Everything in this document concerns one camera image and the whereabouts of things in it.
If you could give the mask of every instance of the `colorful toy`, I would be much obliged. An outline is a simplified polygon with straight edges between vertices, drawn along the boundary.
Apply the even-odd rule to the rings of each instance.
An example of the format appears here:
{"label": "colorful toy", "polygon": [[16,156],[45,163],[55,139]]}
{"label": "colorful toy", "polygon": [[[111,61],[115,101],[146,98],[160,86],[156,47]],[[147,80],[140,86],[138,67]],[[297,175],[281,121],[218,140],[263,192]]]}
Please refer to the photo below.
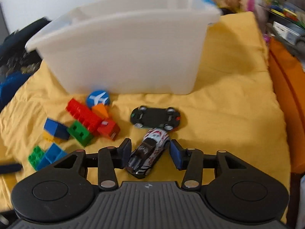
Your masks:
{"label": "colorful toy", "polygon": [[86,104],[89,108],[102,103],[104,105],[110,104],[109,94],[104,90],[97,90],[92,92],[86,99]]}
{"label": "colorful toy", "polygon": [[81,104],[74,98],[68,102],[66,110],[73,116],[74,119],[82,123],[82,125],[86,127],[90,133],[97,135],[97,128],[103,121],[102,118],[97,116],[88,107]]}
{"label": "colorful toy", "polygon": [[60,122],[52,120],[50,118],[47,118],[43,129],[46,130],[49,133],[49,135],[51,135],[55,138],[68,140],[70,137],[70,135],[67,131],[68,127],[66,127],[65,125],[61,124]]}
{"label": "colorful toy", "polygon": [[42,133],[43,137],[45,140],[49,141],[49,142],[55,142],[56,144],[60,144],[62,143],[62,139],[60,138],[57,138],[57,137],[54,137],[52,136],[51,134],[49,134],[47,131],[43,131]]}
{"label": "colorful toy", "polygon": [[40,159],[40,162],[38,163],[36,169],[41,170],[42,168],[56,162],[57,160],[61,159],[66,155],[67,153],[64,150],[62,150],[58,145],[53,143]]}
{"label": "colorful toy", "polygon": [[165,130],[149,130],[139,147],[131,153],[126,170],[136,178],[146,177],[169,144],[170,137]]}
{"label": "colorful toy", "polygon": [[98,133],[108,139],[115,140],[120,132],[120,127],[111,119],[105,119],[97,129]]}
{"label": "colorful toy", "polygon": [[30,162],[30,164],[32,165],[34,170],[37,170],[37,165],[39,164],[40,160],[42,159],[42,157],[44,155],[45,155],[45,152],[39,146],[36,146],[33,149],[33,152],[28,157],[28,161]]}
{"label": "colorful toy", "polygon": [[110,118],[106,106],[102,103],[99,103],[98,105],[93,106],[91,109],[92,109],[92,112],[94,112],[100,118],[103,118],[103,119]]}
{"label": "colorful toy", "polygon": [[130,115],[130,122],[137,128],[162,128],[171,131],[180,124],[180,113],[173,107],[148,108],[140,106],[135,108]]}
{"label": "colorful toy", "polygon": [[79,122],[75,121],[69,128],[68,132],[74,137],[83,147],[87,146],[93,139],[93,135]]}

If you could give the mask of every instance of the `white plastic bin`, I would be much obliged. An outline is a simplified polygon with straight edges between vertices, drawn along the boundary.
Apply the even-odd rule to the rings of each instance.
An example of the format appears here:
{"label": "white plastic bin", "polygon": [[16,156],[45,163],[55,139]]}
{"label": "white plastic bin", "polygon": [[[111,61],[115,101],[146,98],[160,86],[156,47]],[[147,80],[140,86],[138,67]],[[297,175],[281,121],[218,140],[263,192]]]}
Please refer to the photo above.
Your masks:
{"label": "white plastic bin", "polygon": [[202,0],[102,0],[50,22],[26,50],[70,93],[188,94],[220,13]]}

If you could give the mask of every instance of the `blue fabric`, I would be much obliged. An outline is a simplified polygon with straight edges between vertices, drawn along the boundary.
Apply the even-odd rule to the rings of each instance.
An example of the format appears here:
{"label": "blue fabric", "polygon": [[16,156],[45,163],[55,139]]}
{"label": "blue fabric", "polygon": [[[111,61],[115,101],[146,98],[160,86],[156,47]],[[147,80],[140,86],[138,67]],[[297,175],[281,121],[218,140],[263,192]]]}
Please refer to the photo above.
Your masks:
{"label": "blue fabric", "polygon": [[6,80],[0,84],[0,111],[11,101],[17,90],[30,77],[30,74],[15,72],[9,75]]}

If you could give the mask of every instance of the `yellow cloth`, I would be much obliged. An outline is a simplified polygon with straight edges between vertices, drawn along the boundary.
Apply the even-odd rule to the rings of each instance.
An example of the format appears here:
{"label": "yellow cloth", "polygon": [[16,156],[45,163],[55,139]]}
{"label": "yellow cloth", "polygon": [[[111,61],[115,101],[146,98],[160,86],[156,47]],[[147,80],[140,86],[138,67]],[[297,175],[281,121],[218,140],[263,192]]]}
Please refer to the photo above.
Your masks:
{"label": "yellow cloth", "polygon": [[[83,67],[88,68],[88,64],[84,63]],[[33,148],[39,145],[46,150],[50,146],[42,136],[46,118],[72,124],[73,118],[65,111],[72,97],[84,101],[86,95],[68,95],[42,62],[40,70],[0,114],[0,157],[13,157],[24,168],[16,178],[10,175],[0,179],[0,210],[11,207],[10,191],[16,180],[34,173],[27,160]],[[173,106],[181,112],[181,126],[170,136],[182,147],[199,148],[206,154],[227,150],[289,188],[284,116],[267,71],[266,47],[251,12],[222,16],[219,23],[208,29],[191,94],[120,94],[111,95],[111,102],[109,111],[121,132],[115,142],[102,137],[94,139],[85,148],[86,153],[96,153],[105,146],[119,146],[126,137],[136,148],[147,130],[131,125],[131,111],[140,105]],[[60,147],[68,153],[82,148],[74,139],[61,143]],[[119,182],[137,180],[125,170],[116,170],[116,174]],[[181,182],[183,175],[184,171],[174,168],[166,151],[144,181]],[[212,170],[204,170],[203,183],[213,178]],[[89,170],[88,180],[97,184],[97,169]]]}

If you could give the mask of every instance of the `building block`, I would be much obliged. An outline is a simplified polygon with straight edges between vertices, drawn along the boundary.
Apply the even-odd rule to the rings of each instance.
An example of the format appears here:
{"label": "building block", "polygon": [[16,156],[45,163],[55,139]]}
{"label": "building block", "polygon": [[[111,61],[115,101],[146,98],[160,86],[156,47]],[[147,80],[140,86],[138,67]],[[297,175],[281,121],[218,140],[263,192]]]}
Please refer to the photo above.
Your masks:
{"label": "building block", "polygon": [[42,168],[56,162],[57,160],[61,159],[66,155],[67,153],[64,150],[62,150],[58,145],[53,143],[45,152],[36,169],[41,170]]}
{"label": "building block", "polygon": [[45,140],[50,141],[50,142],[55,142],[56,144],[60,144],[63,141],[60,138],[52,136],[47,131],[43,131],[42,135],[45,138]]}
{"label": "building block", "polygon": [[120,130],[120,127],[111,119],[105,119],[97,129],[100,135],[110,140],[115,140]]}
{"label": "building block", "polygon": [[68,140],[70,137],[67,131],[68,127],[50,118],[47,118],[47,120],[45,121],[45,126],[43,127],[43,129],[46,130],[51,136],[54,136],[56,138]]}
{"label": "building block", "polygon": [[106,106],[102,103],[99,103],[98,105],[93,106],[92,112],[94,112],[100,118],[103,118],[103,119],[110,118]]}
{"label": "building block", "polygon": [[74,137],[83,147],[87,146],[93,139],[93,135],[79,122],[75,121],[69,128],[68,132]]}
{"label": "building block", "polygon": [[30,164],[35,170],[37,170],[37,166],[44,155],[45,155],[44,151],[39,146],[36,146],[33,149],[32,154],[28,157]]}
{"label": "building block", "polygon": [[109,94],[105,90],[96,90],[88,95],[86,99],[86,104],[89,108],[92,108],[100,103],[104,105],[110,104]]}
{"label": "building block", "polygon": [[93,133],[94,135],[98,134],[97,128],[100,126],[103,119],[97,116],[88,107],[72,98],[68,102],[66,110],[73,116],[74,119],[82,123],[82,125],[87,128],[90,133]]}

